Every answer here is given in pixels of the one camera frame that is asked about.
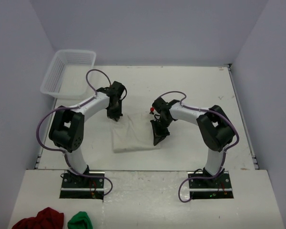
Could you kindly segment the white t shirt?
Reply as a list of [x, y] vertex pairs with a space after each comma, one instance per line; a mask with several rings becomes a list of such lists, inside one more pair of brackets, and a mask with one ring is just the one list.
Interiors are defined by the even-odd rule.
[[111, 121], [112, 149], [114, 153], [157, 150], [153, 144], [153, 130], [148, 112], [125, 114], [119, 121]]

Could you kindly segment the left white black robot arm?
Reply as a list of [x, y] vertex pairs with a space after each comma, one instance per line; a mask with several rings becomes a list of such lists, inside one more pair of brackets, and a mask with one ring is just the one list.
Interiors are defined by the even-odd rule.
[[85, 122], [101, 110], [106, 110], [109, 119], [118, 121], [123, 115], [122, 101], [125, 98], [123, 94], [127, 94], [126, 87], [114, 81], [109, 87], [97, 89], [94, 96], [88, 97], [79, 104], [71, 107], [60, 106], [55, 112], [49, 139], [64, 154], [69, 167], [68, 172], [65, 173], [66, 179], [78, 187], [85, 187], [90, 179], [97, 178], [89, 175], [89, 166], [81, 151]]

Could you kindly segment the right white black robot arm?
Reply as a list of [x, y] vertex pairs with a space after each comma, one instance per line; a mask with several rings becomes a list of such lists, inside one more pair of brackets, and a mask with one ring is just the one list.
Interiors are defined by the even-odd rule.
[[220, 182], [224, 170], [226, 151], [231, 146], [236, 130], [222, 108], [214, 105], [211, 108], [189, 107], [179, 100], [166, 102], [158, 97], [152, 104], [151, 120], [153, 144], [157, 145], [170, 135], [169, 125], [182, 120], [199, 127], [202, 139], [208, 147], [207, 162], [203, 173], [195, 179], [203, 180], [207, 187], [215, 187]]

